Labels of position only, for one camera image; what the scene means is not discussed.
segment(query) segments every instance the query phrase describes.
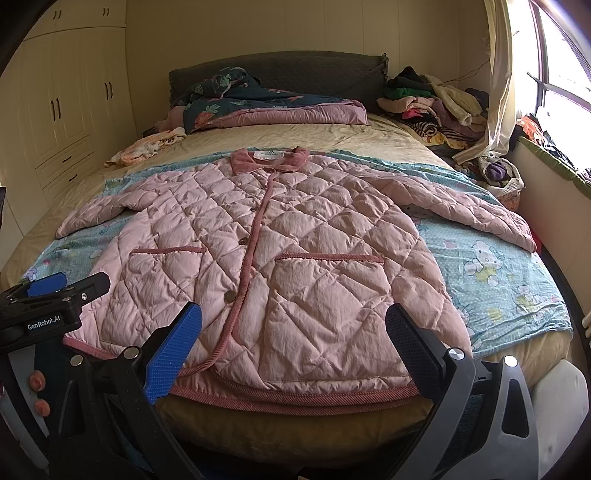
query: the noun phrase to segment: wall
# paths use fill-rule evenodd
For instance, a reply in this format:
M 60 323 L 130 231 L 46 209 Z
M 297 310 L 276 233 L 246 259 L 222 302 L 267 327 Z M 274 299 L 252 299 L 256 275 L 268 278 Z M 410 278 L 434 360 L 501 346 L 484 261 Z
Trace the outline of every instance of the wall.
M 527 186 L 519 214 L 558 263 L 583 311 L 591 312 L 591 200 L 521 143 L 508 158 Z
M 485 61 L 488 37 L 482 0 L 128 0 L 126 27 L 138 132 L 166 116 L 173 69 L 265 51 L 386 52 L 391 76 L 411 65 L 445 81 Z M 466 86 L 488 89 L 482 70 Z
M 457 0 L 457 22 L 459 75 L 471 72 L 466 80 L 458 82 L 457 87 L 462 90 L 472 87 L 488 92 L 491 84 L 491 39 L 484 2 Z

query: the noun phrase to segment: pink piping trim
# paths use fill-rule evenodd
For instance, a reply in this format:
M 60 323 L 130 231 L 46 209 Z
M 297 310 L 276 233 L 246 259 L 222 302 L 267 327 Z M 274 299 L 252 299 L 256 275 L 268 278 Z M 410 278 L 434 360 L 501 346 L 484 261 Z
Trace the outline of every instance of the pink piping trim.
M 251 281 L 251 268 L 255 256 L 256 243 L 258 242 L 259 234 L 261 233 L 262 217 L 265 214 L 265 209 L 267 208 L 267 204 L 271 199 L 271 195 L 273 193 L 273 182 L 277 175 L 279 174 L 276 171 L 269 175 L 269 178 L 267 180 L 267 191 L 265 192 L 265 196 L 262 199 L 261 207 L 259 208 L 259 211 L 256 213 L 256 216 L 252 222 L 251 237 L 248 242 L 246 255 L 244 256 L 244 260 L 242 261 L 242 268 L 240 270 L 240 283 L 238 285 L 238 291 L 236 292 L 236 300 L 234 300 L 234 305 L 232 305 L 230 315 L 228 315 L 228 318 L 224 323 L 219 342 L 217 343 L 212 354 L 209 356 L 207 360 L 205 360 L 204 363 L 196 367 L 182 369 L 178 373 L 179 377 L 187 377 L 188 375 L 197 374 L 199 372 L 207 370 L 217 361 L 217 359 L 226 349 L 226 344 L 228 343 L 230 335 L 234 330 L 234 326 L 236 325 L 236 321 L 238 320 L 238 316 L 240 315 L 240 310 L 242 309 L 242 305 L 244 304 L 244 299 L 246 298 L 246 293 L 248 292 L 248 285 Z
M 115 358 L 116 355 L 112 355 L 110 353 L 104 352 L 103 350 L 98 350 L 98 348 L 94 348 L 93 346 L 86 345 L 84 342 L 76 340 L 75 338 L 71 337 L 64 337 L 63 344 L 66 346 L 71 346 L 76 350 L 80 350 L 81 352 L 86 352 L 91 354 L 94 357 L 100 358 L 101 360 L 109 360 L 111 358 Z
M 204 247 L 171 247 L 171 248 L 136 248 L 131 254 L 169 254 L 171 252 L 193 252 L 195 254 L 204 254 L 207 251 Z
M 250 400 L 240 400 L 238 398 L 214 397 L 213 395 L 204 394 L 202 392 L 191 390 L 187 387 L 179 387 L 178 385 L 174 385 L 172 387 L 170 394 L 176 395 L 178 397 L 188 398 L 189 400 L 197 401 L 199 403 L 213 405 L 214 407 L 231 408 L 233 410 L 258 411 L 262 413 L 276 413 L 294 416 L 326 416 L 386 410 L 387 408 L 399 407 L 400 405 L 411 402 L 413 397 L 417 395 L 417 392 L 409 395 L 406 398 L 401 398 L 400 400 L 395 401 L 336 407 L 298 407 L 291 405 L 278 405 L 273 403 L 260 403 Z
M 401 400 L 418 394 L 417 387 L 414 384 L 408 384 L 404 387 L 389 388 L 387 390 L 368 391 L 368 392 L 349 392 L 349 393 L 331 393 L 322 395 L 306 395 L 297 393 L 279 392 L 276 390 L 261 390 L 259 388 L 240 385 L 229 380 L 219 372 L 215 371 L 216 377 L 227 387 L 239 392 L 241 395 L 250 397 L 251 400 L 257 400 L 264 403 L 279 403 L 297 405 L 303 407 L 334 407 L 357 405 L 359 403 L 383 403 L 387 401 Z
M 285 260 L 286 258 L 312 258 L 313 260 L 355 260 L 358 262 L 384 263 L 382 257 L 376 255 L 357 255 L 357 254 L 280 254 L 275 260 Z
M 87 345 L 75 338 L 64 337 L 63 343 L 66 346 L 70 346 L 81 352 L 89 353 L 101 360 L 108 360 L 116 357 L 116 355 L 98 350 L 97 348 Z M 265 413 L 282 413 L 286 415 L 337 415 L 383 410 L 385 408 L 394 408 L 408 403 L 411 397 L 418 395 L 417 387 L 414 384 L 408 384 L 405 387 L 378 392 L 343 393 L 323 396 L 298 395 L 246 387 L 224 378 L 217 372 L 216 374 L 217 379 L 230 385 L 234 390 L 240 391 L 252 398 L 256 398 L 259 401 L 218 397 L 216 395 L 195 391 L 191 388 L 179 387 L 178 385 L 174 385 L 170 390 L 170 393 L 172 395 L 188 398 L 189 400 L 213 405 L 215 407 L 232 408 L 234 410 L 260 411 Z M 359 404 L 360 400 L 368 403 Z M 281 401 L 289 401 L 291 404 L 274 403 Z

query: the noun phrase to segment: jacket collar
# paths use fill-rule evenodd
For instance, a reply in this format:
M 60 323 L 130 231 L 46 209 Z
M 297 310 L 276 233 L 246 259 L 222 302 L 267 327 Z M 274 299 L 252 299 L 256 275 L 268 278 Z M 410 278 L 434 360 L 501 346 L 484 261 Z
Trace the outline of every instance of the jacket collar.
M 273 170 L 283 172 L 298 171 L 306 160 L 308 160 L 309 155 L 309 150 L 296 147 L 293 151 L 285 150 L 283 158 L 264 161 L 254 158 L 254 152 L 250 152 L 246 148 L 241 148 L 232 152 L 230 164 L 232 165 L 234 175 L 249 173 L 261 168 L 272 168 Z

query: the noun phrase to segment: pink quilted jacket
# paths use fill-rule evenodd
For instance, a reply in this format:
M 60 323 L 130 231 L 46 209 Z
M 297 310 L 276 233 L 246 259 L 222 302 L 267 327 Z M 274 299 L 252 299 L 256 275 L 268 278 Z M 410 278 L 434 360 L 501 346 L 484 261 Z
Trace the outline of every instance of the pink quilted jacket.
M 471 352 L 437 263 L 399 208 L 411 203 L 535 251 L 521 217 L 471 195 L 301 148 L 271 161 L 243 149 L 69 214 L 58 238 L 139 211 L 93 268 L 109 275 L 109 293 L 64 341 L 112 357 L 192 300 L 203 331 L 173 394 L 289 414 L 393 406 L 416 394 L 384 326 L 395 301 Z

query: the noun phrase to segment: beige bedspread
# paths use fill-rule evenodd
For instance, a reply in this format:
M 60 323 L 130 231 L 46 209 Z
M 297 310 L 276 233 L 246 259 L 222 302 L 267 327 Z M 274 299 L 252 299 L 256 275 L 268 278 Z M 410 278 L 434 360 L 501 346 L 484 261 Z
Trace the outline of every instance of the beige bedspread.
M 104 168 L 69 191 L 25 236 L 1 272 L 0 286 L 5 289 L 19 281 L 52 242 L 66 215 L 99 194 L 105 179 L 146 167 L 242 147 L 301 146 L 317 151 L 348 150 L 399 163 L 430 163 L 449 168 L 389 120 L 373 115 L 369 119 L 369 126 L 256 125 L 197 132 L 145 162 L 127 168 Z M 569 332 L 548 332 L 498 352 L 490 359 L 497 361 L 503 355 L 515 355 L 528 384 L 534 385 L 566 356 L 569 342 Z M 430 407 L 428 400 L 416 397 L 401 407 L 369 413 L 290 417 L 226 410 L 172 395 L 158 402 L 163 419 L 173 431 L 195 443 L 251 459 L 308 464 L 362 458 L 422 420 Z

